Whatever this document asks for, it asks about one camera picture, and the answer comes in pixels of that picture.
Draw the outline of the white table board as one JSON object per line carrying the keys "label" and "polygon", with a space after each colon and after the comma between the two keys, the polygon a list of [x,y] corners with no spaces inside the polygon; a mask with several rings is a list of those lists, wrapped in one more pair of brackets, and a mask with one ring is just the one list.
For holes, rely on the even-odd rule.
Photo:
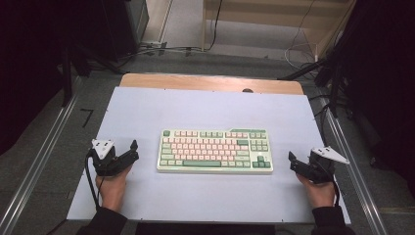
{"label": "white table board", "polygon": [[[269,134],[270,174],[161,173],[157,154],[165,129],[259,128]],[[288,155],[305,162],[322,140],[304,95],[118,87],[98,138],[119,154],[138,143],[122,213],[167,222],[310,223],[304,187]]]}

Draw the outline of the person's right hand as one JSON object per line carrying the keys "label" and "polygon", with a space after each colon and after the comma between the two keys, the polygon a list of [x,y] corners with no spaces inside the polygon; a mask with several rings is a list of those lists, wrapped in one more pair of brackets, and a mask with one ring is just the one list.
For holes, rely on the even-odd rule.
{"label": "person's right hand", "polygon": [[304,186],[308,200],[314,209],[332,207],[335,204],[336,193],[332,182],[314,184],[299,174],[297,178]]}

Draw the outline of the light wooden shelf unit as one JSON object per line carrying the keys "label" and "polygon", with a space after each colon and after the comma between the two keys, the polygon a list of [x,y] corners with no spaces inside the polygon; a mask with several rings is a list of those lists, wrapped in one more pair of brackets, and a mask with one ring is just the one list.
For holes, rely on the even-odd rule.
{"label": "light wooden shelf unit", "polygon": [[315,58],[323,58],[345,29],[357,0],[203,0],[201,47],[205,51],[207,20],[291,26],[314,43]]}

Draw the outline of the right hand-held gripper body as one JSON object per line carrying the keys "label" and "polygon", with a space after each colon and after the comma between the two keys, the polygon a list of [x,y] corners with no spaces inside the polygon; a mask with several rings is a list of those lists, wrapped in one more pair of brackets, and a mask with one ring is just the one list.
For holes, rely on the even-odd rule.
{"label": "right hand-held gripper body", "polygon": [[314,184],[331,182],[334,180],[335,163],[348,165],[349,160],[330,146],[312,148],[310,151],[307,176]]}

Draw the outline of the person's left hand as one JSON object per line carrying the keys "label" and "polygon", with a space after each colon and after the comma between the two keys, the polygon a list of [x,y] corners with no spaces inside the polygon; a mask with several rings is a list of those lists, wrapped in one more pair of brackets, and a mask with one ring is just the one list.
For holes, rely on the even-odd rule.
{"label": "person's left hand", "polygon": [[102,198],[101,206],[113,212],[120,212],[123,203],[123,197],[126,189],[126,177],[132,166],[129,166],[121,173],[111,176],[97,176],[96,186],[99,189]]}

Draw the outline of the metal floor rail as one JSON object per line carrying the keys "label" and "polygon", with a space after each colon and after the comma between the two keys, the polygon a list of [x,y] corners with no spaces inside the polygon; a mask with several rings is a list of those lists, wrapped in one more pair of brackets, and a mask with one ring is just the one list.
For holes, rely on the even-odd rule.
{"label": "metal floor rail", "polygon": [[336,149],[347,160],[349,160],[349,164],[346,165],[348,177],[353,185],[354,192],[356,193],[356,197],[358,198],[360,207],[362,208],[372,235],[389,235],[380,211],[378,210],[363,174],[358,167],[354,153],[346,140],[345,132],[341,127],[341,123],[329,110],[329,100],[327,98],[322,98],[319,103],[322,106],[320,133],[323,138],[323,142],[328,145],[329,141],[327,139],[327,134],[332,135],[334,143],[336,144]]}
{"label": "metal floor rail", "polygon": [[60,111],[53,122],[45,140],[43,141],[39,151],[37,152],[30,168],[25,174],[22,183],[14,193],[9,205],[6,207],[4,214],[0,219],[0,235],[11,235],[12,231],[19,220],[19,217],[30,197],[34,186],[45,165],[47,164],[52,150],[55,147],[62,131],[67,123],[69,116],[73,110],[74,104],[77,101],[79,90],[84,84],[84,78],[78,76],[71,88],[73,89],[73,96],[69,99],[67,105],[60,108]]}

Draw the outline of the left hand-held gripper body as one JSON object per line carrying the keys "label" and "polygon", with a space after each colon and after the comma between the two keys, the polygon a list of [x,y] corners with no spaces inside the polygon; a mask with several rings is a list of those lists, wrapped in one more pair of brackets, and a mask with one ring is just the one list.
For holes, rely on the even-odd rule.
{"label": "left hand-held gripper body", "polygon": [[127,159],[131,154],[130,151],[116,156],[115,142],[112,140],[92,140],[92,149],[89,155],[93,159],[95,171],[99,176],[115,176],[127,167],[129,163]]}

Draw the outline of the green and cream keyboard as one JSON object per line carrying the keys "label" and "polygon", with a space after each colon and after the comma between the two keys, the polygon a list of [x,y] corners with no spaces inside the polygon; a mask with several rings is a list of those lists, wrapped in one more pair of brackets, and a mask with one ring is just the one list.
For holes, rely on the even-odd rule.
{"label": "green and cream keyboard", "polygon": [[161,132],[158,171],[206,173],[271,173],[268,133],[263,129]]}

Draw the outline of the black metal stand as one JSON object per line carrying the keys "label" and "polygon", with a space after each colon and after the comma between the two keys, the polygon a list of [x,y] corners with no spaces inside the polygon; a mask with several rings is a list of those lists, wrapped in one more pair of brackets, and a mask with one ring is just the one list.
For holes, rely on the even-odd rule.
{"label": "black metal stand", "polygon": [[314,79],[314,83],[317,87],[323,87],[328,83],[331,83],[328,108],[334,118],[337,118],[337,106],[340,104],[338,102],[338,97],[342,82],[342,68],[334,59],[320,59],[318,62],[311,63],[305,68],[299,69],[292,74],[280,77],[280,80],[292,81],[315,70],[319,70]]}

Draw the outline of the black cabinet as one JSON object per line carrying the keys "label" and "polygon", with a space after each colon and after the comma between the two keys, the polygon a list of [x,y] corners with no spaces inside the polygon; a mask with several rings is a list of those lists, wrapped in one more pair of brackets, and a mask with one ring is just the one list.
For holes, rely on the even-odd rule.
{"label": "black cabinet", "polygon": [[110,58],[117,61],[138,52],[149,22],[146,0],[102,0],[110,34]]}

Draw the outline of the grey power strip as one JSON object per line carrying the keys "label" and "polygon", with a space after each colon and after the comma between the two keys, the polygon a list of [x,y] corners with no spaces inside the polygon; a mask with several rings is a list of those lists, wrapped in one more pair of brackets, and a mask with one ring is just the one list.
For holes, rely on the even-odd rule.
{"label": "grey power strip", "polygon": [[166,42],[142,42],[139,46],[140,50],[153,50],[166,48]]}

